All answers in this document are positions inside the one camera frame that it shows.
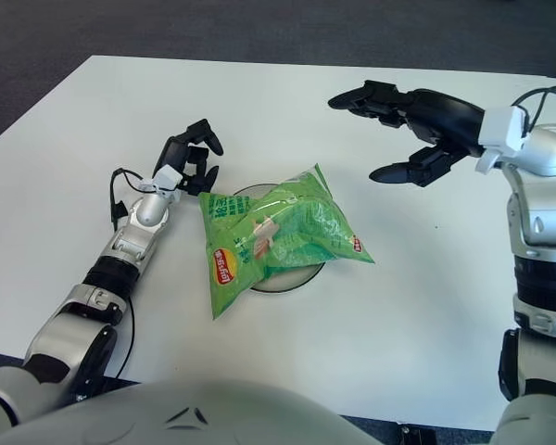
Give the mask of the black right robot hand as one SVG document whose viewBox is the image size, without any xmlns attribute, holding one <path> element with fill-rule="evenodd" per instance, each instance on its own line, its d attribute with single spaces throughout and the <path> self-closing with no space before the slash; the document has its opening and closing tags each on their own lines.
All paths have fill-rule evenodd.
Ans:
<svg viewBox="0 0 556 445">
<path fill-rule="evenodd" d="M 377 183 L 426 187 L 460 160 L 484 153 L 478 144 L 484 110 L 454 96 L 428 89 L 402 93 L 393 83 L 367 80 L 359 88 L 332 97 L 328 106 L 376 119 L 390 128 L 407 126 L 427 144 L 407 161 L 371 172 L 370 179 Z"/>
</svg>

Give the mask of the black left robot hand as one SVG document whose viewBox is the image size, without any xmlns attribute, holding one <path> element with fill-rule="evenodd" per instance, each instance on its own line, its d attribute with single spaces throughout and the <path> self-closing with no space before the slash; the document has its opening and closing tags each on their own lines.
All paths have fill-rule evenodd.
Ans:
<svg viewBox="0 0 556 445">
<path fill-rule="evenodd" d="M 156 175 L 166 165 L 180 173 L 183 178 L 177 185 L 179 190 L 191 196 L 209 192 L 214 185 L 219 167 L 207 170 L 209 152 L 223 155 L 217 135 L 206 119 L 189 125 L 184 133 L 170 136 L 166 141 L 153 170 Z"/>
</svg>

